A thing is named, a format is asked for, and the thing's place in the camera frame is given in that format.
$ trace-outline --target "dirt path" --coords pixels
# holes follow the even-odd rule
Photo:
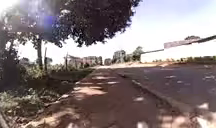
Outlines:
[[[109,69],[98,69],[77,85],[29,124],[39,128],[192,127],[168,104]]]

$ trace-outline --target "asphalt road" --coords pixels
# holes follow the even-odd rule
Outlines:
[[[216,112],[216,66],[131,67],[116,69],[193,107]]]

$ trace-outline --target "tree canopy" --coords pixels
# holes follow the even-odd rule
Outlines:
[[[186,37],[184,40],[193,40],[193,39],[200,39],[200,37],[192,35],[192,36]]]
[[[79,46],[105,42],[131,24],[140,0],[20,0],[6,13],[12,31],[30,32],[62,46],[73,38]]]

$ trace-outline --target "roadside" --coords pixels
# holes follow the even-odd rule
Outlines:
[[[177,110],[109,69],[77,85],[28,128],[194,128]]]

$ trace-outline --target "house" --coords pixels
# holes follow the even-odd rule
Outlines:
[[[164,43],[163,49],[144,52],[141,55],[141,62],[214,55],[216,55],[216,35]]]

